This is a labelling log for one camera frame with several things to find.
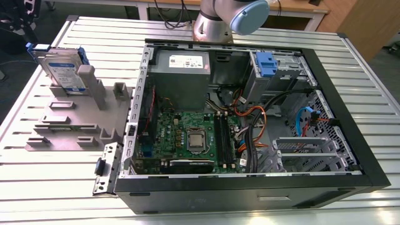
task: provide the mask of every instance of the blue hard drive label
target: blue hard drive label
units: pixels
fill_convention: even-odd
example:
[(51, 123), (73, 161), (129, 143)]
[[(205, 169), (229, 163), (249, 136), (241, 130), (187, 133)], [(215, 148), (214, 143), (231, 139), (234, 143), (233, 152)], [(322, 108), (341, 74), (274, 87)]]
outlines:
[(73, 63), (55, 63), (55, 62), (51, 62), (50, 66), (51, 67), (70, 67), (70, 68), (75, 67), (75, 65)]
[(51, 73), (59, 85), (71, 92), (86, 91), (86, 85), (78, 76), (78, 69), (74, 63), (49, 63)]

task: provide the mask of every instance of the blue plastic tab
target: blue plastic tab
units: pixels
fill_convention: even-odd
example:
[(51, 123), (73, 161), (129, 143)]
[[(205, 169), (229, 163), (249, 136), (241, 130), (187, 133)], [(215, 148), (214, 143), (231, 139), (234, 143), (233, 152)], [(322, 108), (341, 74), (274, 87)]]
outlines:
[(270, 52), (258, 52), (258, 66), (262, 70), (262, 77), (274, 77), (278, 71), (278, 61)]

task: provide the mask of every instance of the red cable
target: red cable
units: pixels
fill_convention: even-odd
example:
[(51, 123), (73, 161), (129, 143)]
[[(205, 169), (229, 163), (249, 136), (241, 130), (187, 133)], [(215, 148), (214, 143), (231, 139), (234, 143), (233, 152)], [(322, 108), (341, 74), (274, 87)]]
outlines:
[(143, 130), (142, 134), (139, 135), (139, 137), (147, 131), (150, 123), (151, 123), (151, 116), (153, 116), (153, 109), (154, 109), (154, 106), (155, 106), (155, 99), (157, 99), (157, 86), (153, 87), (153, 101), (151, 101), (151, 108), (150, 108), (150, 114), (149, 114), (149, 121), (146, 122), (146, 127), (145, 127), (145, 130)]

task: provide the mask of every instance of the aluminum table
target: aluminum table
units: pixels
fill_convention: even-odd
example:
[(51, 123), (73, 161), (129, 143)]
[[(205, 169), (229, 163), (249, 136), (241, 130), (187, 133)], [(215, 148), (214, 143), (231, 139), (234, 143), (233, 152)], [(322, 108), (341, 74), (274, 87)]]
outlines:
[[(81, 17), (53, 43), (82, 45), (105, 85), (135, 87), (145, 38), (191, 40), (191, 28), (163, 22)], [(347, 38), (261, 29), (235, 43), (314, 48), (393, 186), (317, 210), (137, 216), (118, 197), (93, 197), (101, 151), (29, 152), (26, 141), (53, 100), (41, 66), (0, 127), (0, 222), (30, 224), (355, 224), (400, 223), (400, 106)]]

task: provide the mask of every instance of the white label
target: white label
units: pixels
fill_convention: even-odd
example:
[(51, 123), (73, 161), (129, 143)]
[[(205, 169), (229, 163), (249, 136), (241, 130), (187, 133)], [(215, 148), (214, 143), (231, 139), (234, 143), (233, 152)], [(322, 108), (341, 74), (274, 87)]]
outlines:
[(242, 103), (246, 103), (246, 98), (241, 96), (239, 101), (242, 101)]
[(249, 164), (249, 161), (246, 159), (241, 159), (239, 165), (246, 166)]
[(85, 91), (86, 86), (77, 74), (77, 67), (73, 63), (50, 63), (50, 70), (59, 82), (59, 85), (69, 91)]
[(203, 56), (173, 55), (170, 56), (171, 68), (203, 68)]

